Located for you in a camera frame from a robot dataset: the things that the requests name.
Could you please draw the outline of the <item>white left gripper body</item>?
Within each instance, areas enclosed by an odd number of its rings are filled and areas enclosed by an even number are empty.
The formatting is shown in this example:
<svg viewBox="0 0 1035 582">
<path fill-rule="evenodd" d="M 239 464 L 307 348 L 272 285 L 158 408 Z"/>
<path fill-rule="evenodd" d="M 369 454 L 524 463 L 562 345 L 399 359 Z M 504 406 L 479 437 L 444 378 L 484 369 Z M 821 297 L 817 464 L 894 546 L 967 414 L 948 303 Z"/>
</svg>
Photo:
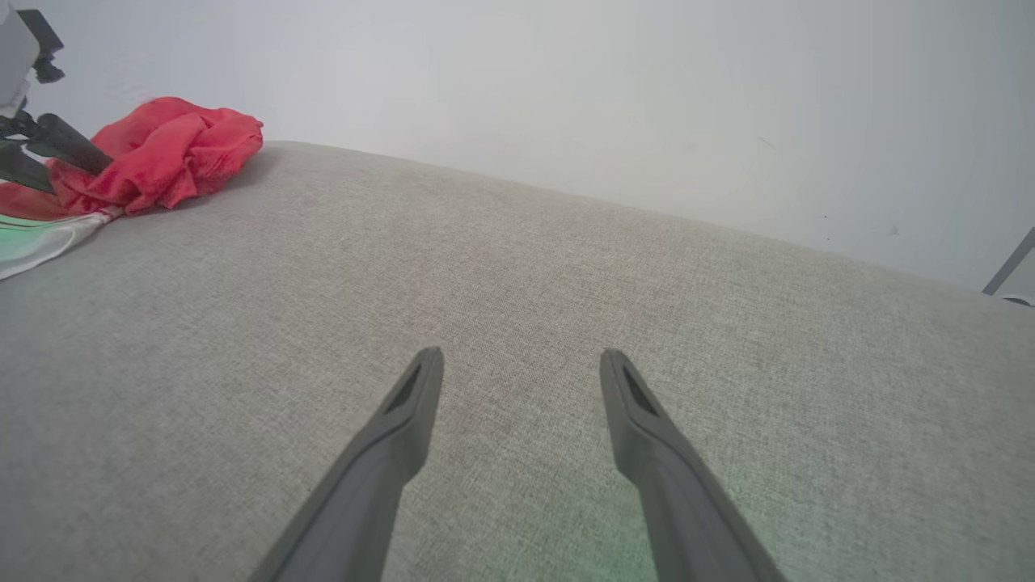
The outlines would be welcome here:
<svg viewBox="0 0 1035 582">
<path fill-rule="evenodd" d="M 0 12 L 0 139 L 21 113 L 41 55 L 41 13 Z"/>
</svg>

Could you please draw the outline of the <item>grey metal post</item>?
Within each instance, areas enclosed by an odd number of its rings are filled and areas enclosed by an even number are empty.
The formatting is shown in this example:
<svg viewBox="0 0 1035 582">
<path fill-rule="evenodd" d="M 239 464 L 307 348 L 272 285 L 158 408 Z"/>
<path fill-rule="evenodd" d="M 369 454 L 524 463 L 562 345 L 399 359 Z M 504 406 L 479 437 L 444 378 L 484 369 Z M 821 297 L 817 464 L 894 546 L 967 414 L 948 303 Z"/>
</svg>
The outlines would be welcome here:
<svg viewBox="0 0 1035 582">
<path fill-rule="evenodd" d="M 1006 258 L 1001 268 L 990 278 L 981 292 L 988 296 L 997 295 L 1004 285 L 1007 284 L 1010 277 L 1021 268 L 1024 259 L 1027 258 L 1028 253 L 1033 248 L 1035 248 L 1035 227 L 1032 227 L 1024 238 L 1021 239 L 1019 246 L 1014 248 L 1014 251 Z"/>
</svg>

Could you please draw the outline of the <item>grey fabric sofa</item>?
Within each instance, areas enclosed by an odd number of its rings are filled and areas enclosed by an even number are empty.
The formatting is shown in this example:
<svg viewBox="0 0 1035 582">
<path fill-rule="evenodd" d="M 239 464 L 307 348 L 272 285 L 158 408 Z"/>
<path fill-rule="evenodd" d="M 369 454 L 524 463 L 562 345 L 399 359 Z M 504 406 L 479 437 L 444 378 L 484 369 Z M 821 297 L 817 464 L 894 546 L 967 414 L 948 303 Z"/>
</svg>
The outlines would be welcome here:
<svg viewBox="0 0 1035 582">
<path fill-rule="evenodd" d="M 386 580 L 653 580 L 618 348 L 788 579 L 1035 582 L 1035 310 L 294 142 L 0 281 L 0 582 L 248 579 L 426 346 Z"/>
</svg>

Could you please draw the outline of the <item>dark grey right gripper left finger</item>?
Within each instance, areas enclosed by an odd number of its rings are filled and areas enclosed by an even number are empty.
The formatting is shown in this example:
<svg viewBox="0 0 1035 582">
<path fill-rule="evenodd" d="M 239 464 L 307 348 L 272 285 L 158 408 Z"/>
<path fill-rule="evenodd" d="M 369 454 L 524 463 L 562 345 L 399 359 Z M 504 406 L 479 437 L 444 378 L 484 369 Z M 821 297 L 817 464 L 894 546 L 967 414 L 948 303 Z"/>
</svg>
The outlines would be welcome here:
<svg viewBox="0 0 1035 582">
<path fill-rule="evenodd" d="M 404 486 L 428 459 L 440 348 L 418 351 L 248 582 L 380 582 Z"/>
</svg>

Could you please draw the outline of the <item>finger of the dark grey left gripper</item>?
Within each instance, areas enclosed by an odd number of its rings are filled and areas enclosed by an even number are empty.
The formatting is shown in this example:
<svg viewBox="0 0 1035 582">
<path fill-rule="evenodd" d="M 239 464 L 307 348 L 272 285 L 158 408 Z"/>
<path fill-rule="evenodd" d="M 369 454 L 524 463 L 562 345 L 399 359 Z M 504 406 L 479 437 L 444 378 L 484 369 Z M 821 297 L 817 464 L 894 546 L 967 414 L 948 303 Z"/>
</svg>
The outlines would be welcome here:
<svg viewBox="0 0 1035 582">
<path fill-rule="evenodd" d="M 19 142 L 0 141 L 0 180 L 55 195 L 48 167 L 30 158 Z"/>
<path fill-rule="evenodd" d="M 103 173 L 113 162 L 92 140 L 52 113 L 36 119 L 36 153 L 69 163 L 90 175 Z"/>
</svg>

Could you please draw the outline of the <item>red basketball jersey number 23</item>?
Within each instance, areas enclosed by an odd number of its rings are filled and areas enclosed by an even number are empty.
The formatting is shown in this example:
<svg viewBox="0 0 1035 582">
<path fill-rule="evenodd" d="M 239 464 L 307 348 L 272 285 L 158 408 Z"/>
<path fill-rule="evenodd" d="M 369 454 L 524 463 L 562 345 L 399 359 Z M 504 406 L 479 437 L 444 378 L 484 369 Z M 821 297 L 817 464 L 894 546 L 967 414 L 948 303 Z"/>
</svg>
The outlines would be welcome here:
<svg viewBox="0 0 1035 582">
<path fill-rule="evenodd" d="M 113 158 L 99 175 L 38 155 L 22 130 L 9 124 L 0 141 L 45 163 L 55 195 L 0 180 L 0 280 L 73 250 L 109 222 L 218 192 L 264 144 L 259 119 L 178 97 L 141 104 L 89 139 Z"/>
</svg>

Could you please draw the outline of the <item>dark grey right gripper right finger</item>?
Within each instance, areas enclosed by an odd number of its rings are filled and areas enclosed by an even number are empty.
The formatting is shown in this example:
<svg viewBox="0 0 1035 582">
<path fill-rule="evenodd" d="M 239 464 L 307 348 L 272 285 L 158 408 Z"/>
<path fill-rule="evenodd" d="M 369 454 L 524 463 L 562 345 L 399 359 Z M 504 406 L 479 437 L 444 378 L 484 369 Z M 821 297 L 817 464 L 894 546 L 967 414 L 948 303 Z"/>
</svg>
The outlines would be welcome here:
<svg viewBox="0 0 1035 582">
<path fill-rule="evenodd" d="M 600 387 L 611 449 L 639 494 L 659 582 L 787 582 L 622 351 L 603 351 Z"/>
</svg>

